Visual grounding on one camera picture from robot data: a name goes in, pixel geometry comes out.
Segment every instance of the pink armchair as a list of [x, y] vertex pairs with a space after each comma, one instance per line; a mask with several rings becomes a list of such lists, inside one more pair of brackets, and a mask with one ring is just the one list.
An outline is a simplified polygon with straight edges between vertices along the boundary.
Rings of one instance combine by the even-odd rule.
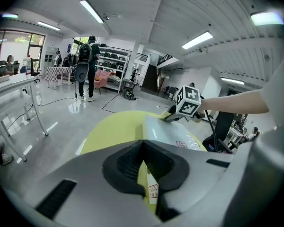
[[95, 74], [95, 78], [100, 78], [99, 81], [94, 81], [95, 88], [99, 88], [99, 93], [101, 94], [100, 87], [104, 87], [106, 91], [105, 85], [107, 85], [108, 77], [111, 75], [111, 72], [97, 70]]

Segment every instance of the ceiling light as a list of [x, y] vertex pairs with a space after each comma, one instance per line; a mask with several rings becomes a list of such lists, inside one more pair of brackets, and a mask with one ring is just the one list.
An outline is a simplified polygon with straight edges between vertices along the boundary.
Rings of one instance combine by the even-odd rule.
[[251, 15], [252, 22], [258, 25], [283, 25], [284, 21], [276, 12], [257, 13]]
[[41, 22], [41, 21], [39, 21], [38, 24], [39, 24], [39, 25], [43, 25], [43, 26], [45, 26], [45, 27], [49, 27], [49, 28], [55, 29], [55, 30], [60, 30], [59, 28], [57, 28], [57, 27], [55, 27], [55, 26], [49, 25], [49, 24], [44, 23], [44, 22]]
[[86, 8], [88, 12], [101, 24], [103, 24], [102, 18], [98, 15], [98, 13], [93, 9], [91, 4], [87, 0], [81, 0], [80, 3], [83, 5], [83, 7]]
[[213, 36], [207, 31], [204, 34], [201, 34], [200, 36], [198, 36], [197, 38], [193, 39], [192, 41], [186, 43], [185, 45], [183, 45], [182, 47], [184, 49], [188, 49], [196, 44], [199, 44], [205, 40], [211, 39]]
[[13, 14], [13, 13], [5, 13], [5, 14], [2, 14], [2, 17], [18, 18], [18, 15], [17, 14]]
[[239, 80], [235, 80], [235, 79], [230, 79], [230, 78], [221, 78], [223, 81], [228, 81], [228, 82], [234, 82], [234, 83], [239, 83], [244, 85], [244, 81], [239, 81]]

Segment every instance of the yellow surface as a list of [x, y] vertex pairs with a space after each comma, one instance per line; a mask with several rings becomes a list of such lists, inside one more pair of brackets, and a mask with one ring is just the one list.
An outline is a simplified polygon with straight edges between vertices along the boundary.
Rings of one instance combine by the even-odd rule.
[[[164, 111], [161, 115], [157, 115], [144, 111], [124, 111], [112, 114], [98, 123], [90, 132], [81, 154], [133, 140], [143, 140], [142, 124], [147, 115], [158, 119], [164, 119], [169, 116], [170, 113]], [[198, 145], [201, 146], [202, 150], [206, 151], [202, 143], [192, 134], [191, 136], [196, 140]], [[145, 188], [145, 203], [152, 211], [155, 211], [156, 205], [149, 204], [148, 202], [148, 187], [145, 169], [145, 163], [143, 162], [139, 170], [138, 184]]]

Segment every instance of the glossy floor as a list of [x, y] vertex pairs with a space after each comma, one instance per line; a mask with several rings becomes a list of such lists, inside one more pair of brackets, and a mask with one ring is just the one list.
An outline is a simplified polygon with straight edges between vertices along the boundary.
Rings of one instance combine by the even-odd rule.
[[[9, 127], [19, 117], [9, 127], [9, 132], [16, 146], [26, 153], [27, 161], [20, 160], [6, 145], [5, 153], [13, 154], [14, 160], [6, 166], [0, 166], [0, 183], [20, 197], [25, 196], [28, 188], [43, 176], [79, 155], [86, 137], [102, 119], [127, 110], [161, 114], [170, 105], [162, 103], [161, 100], [143, 97], [129, 101], [117, 96], [115, 91], [101, 90], [100, 95], [98, 89], [94, 91], [95, 101], [87, 102], [85, 98], [85, 101], [81, 102], [74, 99], [75, 85], [63, 84], [54, 90], [52, 85], [47, 87], [44, 81], [36, 84], [36, 91], [37, 100], [41, 105], [41, 118], [49, 132], [47, 137], [43, 134], [33, 109], [29, 111], [29, 121], [25, 115], [19, 117], [22, 111], [14, 112], [4, 119], [5, 125]], [[211, 134], [207, 123], [187, 122], [185, 119], [181, 119], [180, 123], [200, 141]]]

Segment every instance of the white table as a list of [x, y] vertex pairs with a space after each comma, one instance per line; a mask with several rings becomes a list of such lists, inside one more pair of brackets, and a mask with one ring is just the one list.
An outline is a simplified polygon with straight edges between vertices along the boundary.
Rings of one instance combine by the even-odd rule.
[[[35, 82], [34, 82], [35, 79], [36, 79], [36, 77], [29, 76], [29, 75], [26, 76], [25, 74], [17, 74], [17, 75], [14, 75], [14, 76], [10, 76], [9, 80], [0, 83], [0, 97], [7, 94], [7, 93], [15, 91], [17, 89], [22, 89], [23, 87], [30, 87], [31, 98], [32, 98], [32, 101], [33, 101], [33, 104], [34, 104], [34, 108], [35, 108], [35, 112], [36, 112], [38, 121], [41, 125], [41, 128], [42, 128], [44, 134], [47, 136], [48, 132], [44, 128], [44, 126], [41, 122], [41, 119], [40, 119], [38, 103], [37, 103], [37, 100], [36, 100], [36, 91], [35, 91]], [[20, 158], [22, 158], [23, 161], [26, 161], [27, 158], [22, 153], [19, 153], [18, 150], [16, 150], [15, 144], [10, 140], [10, 138], [9, 138], [8, 134], [6, 133], [6, 131], [4, 130], [1, 122], [0, 122], [0, 133], [2, 134], [5, 141], [9, 144], [9, 146], [14, 150], [14, 152]]]
[[230, 127], [228, 134], [232, 134], [230, 141], [237, 144], [244, 137], [244, 135], [233, 127]]
[[71, 85], [71, 67], [62, 66], [48, 66], [46, 68], [45, 80], [47, 81], [47, 87], [49, 87], [49, 82], [53, 81], [53, 87], [56, 89], [56, 83], [58, 83], [57, 76], [61, 74], [61, 84], [63, 84], [63, 74], [68, 73], [68, 86]]

